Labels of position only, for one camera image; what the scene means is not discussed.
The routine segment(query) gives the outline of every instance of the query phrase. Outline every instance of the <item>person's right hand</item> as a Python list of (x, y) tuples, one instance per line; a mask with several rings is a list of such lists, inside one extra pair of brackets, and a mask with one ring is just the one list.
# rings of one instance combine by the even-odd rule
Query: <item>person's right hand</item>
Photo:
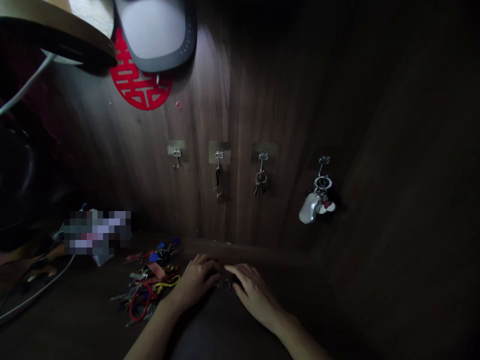
[(270, 292), (257, 269), (247, 264), (224, 267), (240, 280), (245, 291), (237, 283), (233, 284), (233, 289), (248, 312), (267, 329), (276, 333), (279, 321), (286, 316), (286, 312)]

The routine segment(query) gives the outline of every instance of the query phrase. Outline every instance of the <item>forearm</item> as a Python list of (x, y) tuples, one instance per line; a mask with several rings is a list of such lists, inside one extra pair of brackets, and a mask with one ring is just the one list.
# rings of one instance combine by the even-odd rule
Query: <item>forearm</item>
[(331, 357), (290, 314), (279, 316), (274, 331), (293, 360), (330, 360)]
[(168, 296), (160, 301), (124, 360), (162, 359), (172, 330), (181, 315)]

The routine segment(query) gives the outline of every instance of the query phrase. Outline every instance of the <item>finger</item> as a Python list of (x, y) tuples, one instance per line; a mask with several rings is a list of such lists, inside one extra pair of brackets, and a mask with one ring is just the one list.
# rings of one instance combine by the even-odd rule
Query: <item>finger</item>
[(238, 264), (237, 267), (239, 267), (248, 278), (255, 279), (257, 277), (257, 274), (255, 274), (250, 265), (243, 263)]
[(205, 289), (209, 289), (211, 288), (212, 286), (214, 286), (215, 284), (217, 284), (220, 280), (220, 274), (215, 274), (215, 275), (212, 275), (208, 278), (207, 281), (205, 281)]
[(236, 275), (238, 280), (240, 280), (241, 284), (243, 285), (243, 288), (247, 285), (247, 282), (249, 281), (249, 278), (243, 271), (241, 271), (237, 266), (235, 265), (225, 265), (224, 266), (225, 270), (227, 270), (229, 273), (232, 273)]
[(202, 256), (200, 256), (198, 258), (198, 261), (197, 261), (197, 264), (203, 264), (207, 261), (209, 257), (207, 256), (207, 254), (203, 254)]
[(262, 277), (260, 276), (260, 273), (258, 272), (257, 268), (256, 268), (256, 267), (252, 267), (251, 269), (252, 269), (253, 272), (255, 273), (257, 279), (263, 281), (263, 279), (262, 279)]
[(240, 285), (238, 285), (237, 283), (233, 283), (233, 290), (235, 290), (236, 292), (236, 295), (238, 296), (238, 298), (240, 299), (241, 303), (247, 307), (247, 302), (249, 301), (249, 297), (247, 296), (247, 294), (242, 290), (242, 288), (240, 287)]
[(211, 269), (215, 269), (218, 272), (222, 271), (220, 264), (215, 260), (209, 260), (205, 264), (203, 264), (203, 273), (207, 274)]
[(201, 256), (200, 254), (197, 254), (197, 255), (193, 258), (192, 264), (196, 264), (196, 263), (199, 261), (200, 256)]

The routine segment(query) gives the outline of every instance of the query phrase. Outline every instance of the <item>wrist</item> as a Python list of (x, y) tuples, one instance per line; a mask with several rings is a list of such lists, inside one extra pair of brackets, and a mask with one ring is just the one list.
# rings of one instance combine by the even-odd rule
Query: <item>wrist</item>
[(298, 323), (298, 320), (292, 314), (282, 311), (278, 314), (276, 318), (275, 328), (272, 332), (282, 340), (285, 335), (289, 334), (292, 327), (294, 327)]
[(172, 314), (177, 318), (186, 310), (179, 301), (175, 301), (175, 299), (173, 299), (170, 295), (158, 303), (158, 308), (161, 308), (162, 312)]

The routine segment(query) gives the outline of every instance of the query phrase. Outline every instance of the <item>bunch of keys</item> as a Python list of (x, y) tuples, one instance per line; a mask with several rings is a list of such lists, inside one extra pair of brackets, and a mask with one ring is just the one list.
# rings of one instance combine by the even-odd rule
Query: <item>bunch of keys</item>
[(264, 190), (269, 187), (267, 182), (267, 175), (264, 172), (257, 172), (255, 175), (255, 191), (253, 195), (256, 195), (258, 198), (262, 196)]

